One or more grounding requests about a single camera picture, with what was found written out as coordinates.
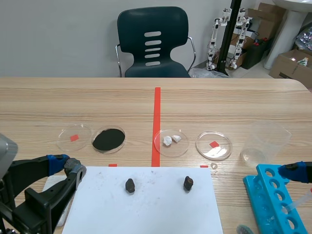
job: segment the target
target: sink pedestal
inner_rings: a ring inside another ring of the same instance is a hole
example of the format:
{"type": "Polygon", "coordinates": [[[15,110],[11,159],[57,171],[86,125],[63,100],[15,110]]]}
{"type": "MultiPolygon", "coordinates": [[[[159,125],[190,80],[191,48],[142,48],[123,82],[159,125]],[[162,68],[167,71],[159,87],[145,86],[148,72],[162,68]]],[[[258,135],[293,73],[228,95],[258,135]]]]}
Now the sink pedestal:
{"type": "Polygon", "coordinates": [[[271,70],[276,57],[290,51],[307,14],[306,12],[288,11],[287,19],[264,63],[264,68],[271,70]]]}

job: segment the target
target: blue test tube rack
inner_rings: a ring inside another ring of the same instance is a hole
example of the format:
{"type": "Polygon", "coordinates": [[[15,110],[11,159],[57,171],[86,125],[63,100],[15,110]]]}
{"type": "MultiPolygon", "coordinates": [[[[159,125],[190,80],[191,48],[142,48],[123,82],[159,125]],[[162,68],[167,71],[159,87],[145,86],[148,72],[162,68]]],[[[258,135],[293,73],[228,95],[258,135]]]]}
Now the blue test tube rack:
{"type": "Polygon", "coordinates": [[[280,165],[259,164],[258,175],[243,179],[259,231],[261,234],[308,234],[296,209],[287,214],[281,211],[292,199],[286,189],[289,180],[279,175],[278,167],[280,165]]]}

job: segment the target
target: white rock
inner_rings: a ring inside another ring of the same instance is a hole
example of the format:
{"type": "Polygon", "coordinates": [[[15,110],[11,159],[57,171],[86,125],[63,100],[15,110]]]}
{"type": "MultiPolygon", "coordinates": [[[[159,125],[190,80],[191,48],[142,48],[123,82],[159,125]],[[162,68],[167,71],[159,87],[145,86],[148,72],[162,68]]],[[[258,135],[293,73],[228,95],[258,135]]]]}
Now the white rock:
{"type": "Polygon", "coordinates": [[[180,136],[177,136],[177,135],[173,135],[173,136],[172,136],[172,139],[173,139],[176,143],[179,143],[179,141],[181,140],[181,137],[180,137],[180,136]]]}
{"type": "Polygon", "coordinates": [[[164,142],[164,144],[165,144],[166,146],[169,146],[169,145],[171,145],[171,143],[172,143],[172,139],[171,139],[170,136],[165,136],[163,142],[164,142]]]}

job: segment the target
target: gray wall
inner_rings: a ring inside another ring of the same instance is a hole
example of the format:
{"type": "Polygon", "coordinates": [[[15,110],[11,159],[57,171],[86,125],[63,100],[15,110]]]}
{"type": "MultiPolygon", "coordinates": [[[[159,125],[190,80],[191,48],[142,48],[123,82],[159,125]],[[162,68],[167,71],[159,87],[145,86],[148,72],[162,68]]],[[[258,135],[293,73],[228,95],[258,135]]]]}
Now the gray wall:
{"type": "MultiPolygon", "coordinates": [[[[243,0],[242,5],[255,3],[243,0]]],[[[0,0],[0,76],[117,77],[117,17],[123,10],[148,6],[186,11],[196,65],[206,59],[214,18],[230,4],[231,0],[0,0]]],[[[125,70],[133,58],[123,53],[121,57],[125,70]]],[[[190,66],[190,43],[174,49],[172,58],[190,66]]]]}

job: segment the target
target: plastic beaker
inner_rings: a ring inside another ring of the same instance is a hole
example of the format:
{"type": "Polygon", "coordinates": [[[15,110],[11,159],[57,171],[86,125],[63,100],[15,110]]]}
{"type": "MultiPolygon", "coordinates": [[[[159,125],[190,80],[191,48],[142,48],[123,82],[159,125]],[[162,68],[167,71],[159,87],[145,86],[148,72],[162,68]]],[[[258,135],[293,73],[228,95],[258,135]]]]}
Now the plastic beaker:
{"type": "Polygon", "coordinates": [[[279,123],[270,120],[257,121],[252,125],[240,155],[252,166],[270,163],[291,136],[279,123]]]}

